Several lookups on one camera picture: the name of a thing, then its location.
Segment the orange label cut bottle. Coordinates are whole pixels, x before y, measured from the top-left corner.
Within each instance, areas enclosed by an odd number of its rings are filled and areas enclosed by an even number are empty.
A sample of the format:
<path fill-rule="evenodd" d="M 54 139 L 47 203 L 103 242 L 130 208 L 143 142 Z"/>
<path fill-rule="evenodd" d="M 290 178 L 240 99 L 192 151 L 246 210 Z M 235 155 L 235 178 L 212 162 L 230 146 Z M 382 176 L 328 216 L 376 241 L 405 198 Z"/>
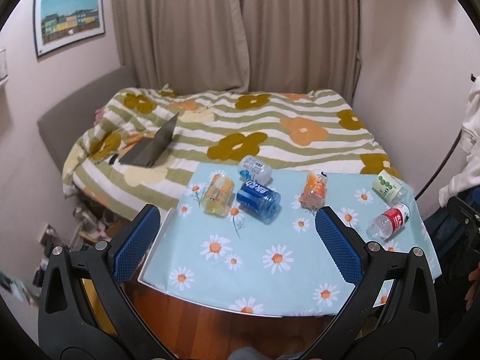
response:
<path fill-rule="evenodd" d="M 318 211 L 322 208 L 326 200 L 327 182 L 328 176 L 324 172 L 309 172 L 299 198 L 301 207 L 310 211 Z"/>

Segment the framed houses picture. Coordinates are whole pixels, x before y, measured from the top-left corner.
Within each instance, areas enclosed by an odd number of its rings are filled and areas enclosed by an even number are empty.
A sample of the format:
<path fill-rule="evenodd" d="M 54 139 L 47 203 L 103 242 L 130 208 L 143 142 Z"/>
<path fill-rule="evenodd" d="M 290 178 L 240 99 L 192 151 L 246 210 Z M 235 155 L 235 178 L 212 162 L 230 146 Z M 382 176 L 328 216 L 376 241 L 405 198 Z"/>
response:
<path fill-rule="evenodd" d="M 103 0 L 33 0 L 38 58 L 105 33 Z"/>

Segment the light blue daisy tablecloth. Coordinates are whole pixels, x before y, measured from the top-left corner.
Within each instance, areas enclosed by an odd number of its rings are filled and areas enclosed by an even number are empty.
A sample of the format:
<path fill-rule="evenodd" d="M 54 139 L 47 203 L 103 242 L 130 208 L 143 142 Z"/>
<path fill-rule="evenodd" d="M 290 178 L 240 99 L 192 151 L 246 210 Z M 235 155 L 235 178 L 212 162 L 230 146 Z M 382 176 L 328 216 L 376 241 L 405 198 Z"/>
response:
<path fill-rule="evenodd" d="M 221 311 L 267 316 L 333 315 L 352 293 L 299 197 L 304 171 L 275 170 L 281 196 L 264 223 L 233 203 L 225 217 L 206 214 L 200 197 L 214 176 L 236 186 L 235 166 L 197 166 L 176 209 L 168 213 L 139 281 L 172 297 Z"/>

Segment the dark grey laptop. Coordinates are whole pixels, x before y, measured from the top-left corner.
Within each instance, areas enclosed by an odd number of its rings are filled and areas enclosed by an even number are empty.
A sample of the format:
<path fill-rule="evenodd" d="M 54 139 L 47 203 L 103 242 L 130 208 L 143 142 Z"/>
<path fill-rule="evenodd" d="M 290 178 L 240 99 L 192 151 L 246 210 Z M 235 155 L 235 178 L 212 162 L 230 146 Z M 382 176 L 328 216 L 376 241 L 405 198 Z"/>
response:
<path fill-rule="evenodd" d="M 120 158 L 120 164 L 150 168 L 173 140 L 174 129 L 179 114 L 176 113 L 157 130 L 153 137 L 143 137 Z"/>

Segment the floor clutter pile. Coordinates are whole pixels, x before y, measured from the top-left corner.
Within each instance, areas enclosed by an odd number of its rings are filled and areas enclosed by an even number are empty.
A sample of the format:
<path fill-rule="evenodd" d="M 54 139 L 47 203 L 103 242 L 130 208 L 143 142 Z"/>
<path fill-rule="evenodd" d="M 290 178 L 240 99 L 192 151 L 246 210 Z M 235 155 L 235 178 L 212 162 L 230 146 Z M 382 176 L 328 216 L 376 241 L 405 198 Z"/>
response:
<path fill-rule="evenodd" d="M 77 205 L 72 215 L 78 224 L 70 241 L 63 240 L 58 232 L 47 224 L 40 237 L 43 256 L 32 279 L 35 290 L 30 291 L 21 280 L 14 280 L 3 272 L 1 273 L 1 289 L 21 302 L 37 307 L 39 292 L 43 286 L 49 260 L 54 250 L 88 250 L 97 242 L 109 242 L 118 233 L 120 227 L 128 223 L 128 219 L 113 213 L 109 209 L 101 210 L 100 214 L 101 217 L 98 218 L 87 205 L 83 203 Z"/>

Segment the red label cut bottle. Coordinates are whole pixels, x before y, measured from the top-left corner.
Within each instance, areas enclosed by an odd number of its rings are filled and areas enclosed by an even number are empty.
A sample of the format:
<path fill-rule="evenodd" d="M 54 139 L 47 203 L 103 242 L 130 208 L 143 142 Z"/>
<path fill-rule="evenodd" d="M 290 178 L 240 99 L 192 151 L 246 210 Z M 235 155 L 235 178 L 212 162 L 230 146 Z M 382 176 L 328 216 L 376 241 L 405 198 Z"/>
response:
<path fill-rule="evenodd" d="M 399 231 L 408 222 L 410 210 L 399 203 L 374 219 L 366 233 L 371 239 L 385 241 Z"/>

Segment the green label cut bottle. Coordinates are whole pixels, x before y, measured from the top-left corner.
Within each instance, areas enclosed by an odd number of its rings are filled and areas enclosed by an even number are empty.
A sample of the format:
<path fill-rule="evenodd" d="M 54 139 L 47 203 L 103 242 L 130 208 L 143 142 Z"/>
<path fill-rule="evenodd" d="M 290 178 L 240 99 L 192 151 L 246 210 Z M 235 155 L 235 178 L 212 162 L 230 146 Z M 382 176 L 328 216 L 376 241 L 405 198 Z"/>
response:
<path fill-rule="evenodd" d="M 408 193 L 406 187 L 385 170 L 377 174 L 372 188 L 390 206 L 403 203 Z"/>

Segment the striped floral duvet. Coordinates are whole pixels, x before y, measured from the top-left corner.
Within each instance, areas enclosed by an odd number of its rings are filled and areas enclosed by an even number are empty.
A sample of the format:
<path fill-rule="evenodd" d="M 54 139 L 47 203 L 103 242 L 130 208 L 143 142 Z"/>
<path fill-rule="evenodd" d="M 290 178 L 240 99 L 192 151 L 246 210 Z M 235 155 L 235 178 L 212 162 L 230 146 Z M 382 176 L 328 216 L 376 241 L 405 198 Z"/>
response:
<path fill-rule="evenodd" d="M 173 139 L 154 166 L 121 159 L 170 119 Z M 177 206 L 201 163 L 235 165 L 253 155 L 275 169 L 376 174 L 396 169 L 383 147 L 335 91 L 306 94 L 206 91 L 180 95 L 171 88 L 123 88 L 100 121 L 73 144 L 64 162 L 66 197 L 85 194 L 126 219 L 143 206 Z"/>

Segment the yellow vitamin label cup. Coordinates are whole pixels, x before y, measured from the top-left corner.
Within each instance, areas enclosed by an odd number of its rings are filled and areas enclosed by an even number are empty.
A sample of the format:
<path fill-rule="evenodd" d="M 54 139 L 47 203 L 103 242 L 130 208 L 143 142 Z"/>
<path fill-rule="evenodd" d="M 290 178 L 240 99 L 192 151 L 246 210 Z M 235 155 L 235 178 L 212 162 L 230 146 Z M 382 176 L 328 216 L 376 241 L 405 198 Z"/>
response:
<path fill-rule="evenodd" d="M 203 212 L 208 215 L 225 217 L 230 209 L 233 188 L 233 180 L 227 176 L 215 175 L 202 198 Z"/>

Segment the white garment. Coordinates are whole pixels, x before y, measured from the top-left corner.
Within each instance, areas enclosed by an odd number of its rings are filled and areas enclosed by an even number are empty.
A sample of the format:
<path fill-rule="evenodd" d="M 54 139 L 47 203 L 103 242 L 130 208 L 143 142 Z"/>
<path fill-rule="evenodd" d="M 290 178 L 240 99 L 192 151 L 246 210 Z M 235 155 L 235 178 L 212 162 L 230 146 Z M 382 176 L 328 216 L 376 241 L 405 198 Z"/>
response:
<path fill-rule="evenodd" d="M 439 189 L 441 207 L 445 207 L 451 197 L 479 186 L 479 119 L 479 76 L 477 76 L 469 92 L 460 136 L 460 147 L 466 154 L 466 165 L 446 186 Z"/>

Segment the blue label cut bottle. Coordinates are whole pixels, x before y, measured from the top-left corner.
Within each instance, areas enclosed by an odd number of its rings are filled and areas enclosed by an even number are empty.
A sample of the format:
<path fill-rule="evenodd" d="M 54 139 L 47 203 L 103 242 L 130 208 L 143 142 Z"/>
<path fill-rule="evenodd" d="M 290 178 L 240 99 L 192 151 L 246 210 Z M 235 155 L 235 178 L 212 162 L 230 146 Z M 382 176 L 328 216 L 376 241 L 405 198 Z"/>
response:
<path fill-rule="evenodd" d="M 271 222 L 281 208 L 281 194 L 254 180 L 243 182 L 236 193 L 236 200 L 265 223 Z"/>

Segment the white label cut bottle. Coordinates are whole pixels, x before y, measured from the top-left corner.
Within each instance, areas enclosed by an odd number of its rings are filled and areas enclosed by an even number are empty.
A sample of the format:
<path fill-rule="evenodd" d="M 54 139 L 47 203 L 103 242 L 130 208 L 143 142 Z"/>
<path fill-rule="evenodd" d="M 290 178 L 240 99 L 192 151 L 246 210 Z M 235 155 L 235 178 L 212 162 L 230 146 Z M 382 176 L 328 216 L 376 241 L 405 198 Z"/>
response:
<path fill-rule="evenodd" d="M 261 185 L 267 185 L 272 178 L 272 168 L 253 155 L 247 155 L 240 161 L 238 173 L 244 180 L 254 180 Z"/>

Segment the beige curtain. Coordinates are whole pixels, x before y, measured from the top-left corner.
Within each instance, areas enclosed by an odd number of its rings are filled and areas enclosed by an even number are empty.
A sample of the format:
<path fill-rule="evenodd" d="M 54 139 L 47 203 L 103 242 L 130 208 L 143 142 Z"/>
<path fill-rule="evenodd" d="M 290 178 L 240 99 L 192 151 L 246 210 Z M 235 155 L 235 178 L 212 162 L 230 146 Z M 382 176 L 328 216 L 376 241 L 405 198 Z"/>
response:
<path fill-rule="evenodd" d="M 120 62 L 144 88 L 353 98 L 360 0 L 112 0 L 112 10 Z"/>

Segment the grey bed headboard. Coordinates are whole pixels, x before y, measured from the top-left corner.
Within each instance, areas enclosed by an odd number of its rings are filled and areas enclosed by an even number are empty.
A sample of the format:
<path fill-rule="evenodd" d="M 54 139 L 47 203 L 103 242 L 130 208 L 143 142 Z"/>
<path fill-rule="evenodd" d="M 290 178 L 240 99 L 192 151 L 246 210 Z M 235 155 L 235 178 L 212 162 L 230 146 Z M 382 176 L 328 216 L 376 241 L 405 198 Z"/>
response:
<path fill-rule="evenodd" d="M 133 69 L 119 67 L 66 96 L 38 119 L 40 137 L 58 170 L 63 169 L 75 141 L 93 127 L 95 111 L 121 89 L 135 86 Z"/>

